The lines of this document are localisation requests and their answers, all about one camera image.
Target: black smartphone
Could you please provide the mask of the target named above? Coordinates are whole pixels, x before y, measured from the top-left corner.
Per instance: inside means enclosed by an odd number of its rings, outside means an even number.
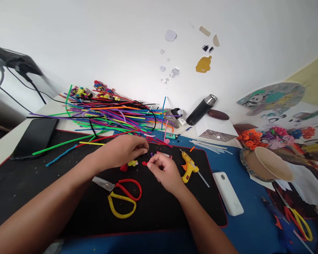
[[[58,119],[52,118],[32,120],[12,153],[11,159],[18,161],[41,157],[44,153],[38,155],[32,153],[47,148],[57,123]]]

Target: power outlet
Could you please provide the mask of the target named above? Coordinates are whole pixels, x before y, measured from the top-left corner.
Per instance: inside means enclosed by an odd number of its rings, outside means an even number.
[[[24,64],[29,67],[26,68],[27,72],[40,76],[43,75],[39,67],[28,55],[0,48],[0,58],[6,63],[5,66],[8,68],[15,68],[17,65]]]

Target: red scissors handle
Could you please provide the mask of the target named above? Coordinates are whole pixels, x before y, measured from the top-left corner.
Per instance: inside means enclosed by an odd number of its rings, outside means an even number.
[[[121,183],[124,183],[124,182],[132,182],[132,183],[135,183],[138,188],[139,188],[139,197],[135,198],[132,196],[131,193],[128,192],[128,190],[126,190],[126,188],[124,186],[121,185]],[[134,179],[123,179],[123,180],[119,180],[115,187],[119,187],[130,199],[134,200],[134,201],[138,201],[140,198],[141,198],[141,195],[142,195],[142,188],[141,188],[141,185],[140,183],[138,183],[136,180]]]
[[[291,220],[293,221],[293,223],[296,225],[296,227],[298,228],[299,232],[300,232],[300,238],[303,241],[306,241],[307,239],[305,238],[305,232],[302,230],[302,228],[299,226],[299,224],[297,223],[296,219],[294,218],[291,210],[289,208],[287,208],[286,206],[284,206],[284,212],[285,212],[285,216],[286,219],[291,222]]]

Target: black thermos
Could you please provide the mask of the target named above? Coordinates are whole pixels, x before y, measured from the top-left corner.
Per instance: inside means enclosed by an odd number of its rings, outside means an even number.
[[[216,103],[217,97],[209,95],[193,110],[192,114],[186,119],[188,125],[195,125]]]

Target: black desk mat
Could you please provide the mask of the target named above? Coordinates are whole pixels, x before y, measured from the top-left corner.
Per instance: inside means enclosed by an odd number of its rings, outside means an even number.
[[[83,135],[56,130],[50,141],[50,146]],[[96,145],[85,145],[72,150],[53,165],[45,166],[74,144],[69,143],[52,149],[44,156],[34,160],[7,160],[0,166],[0,225],[29,200],[73,168],[87,154],[99,148]],[[197,173],[192,173],[186,184],[187,187],[212,219],[219,226],[226,226],[226,214],[212,177],[206,153],[197,149],[194,149],[191,153],[189,149],[182,150],[190,155],[210,185],[210,188],[208,188]],[[181,175],[184,174],[181,165],[184,165],[185,161],[181,156],[179,147],[149,145],[149,154],[151,152],[155,154],[157,151],[172,155]],[[131,217],[127,219],[116,218],[112,214],[107,200],[109,192],[92,182],[59,238],[188,229],[188,223],[179,202],[163,188],[152,172],[142,165],[143,161],[148,161],[146,155],[139,157],[139,165],[129,167],[127,172],[119,169],[109,169],[98,175],[112,183],[125,178],[133,178],[141,184],[143,194],[137,202],[136,211]],[[133,196],[139,195],[134,183],[123,183],[123,185]],[[125,195],[119,188],[116,188],[114,192]],[[119,213],[128,213],[133,208],[131,203],[123,200],[113,198],[113,203]]]

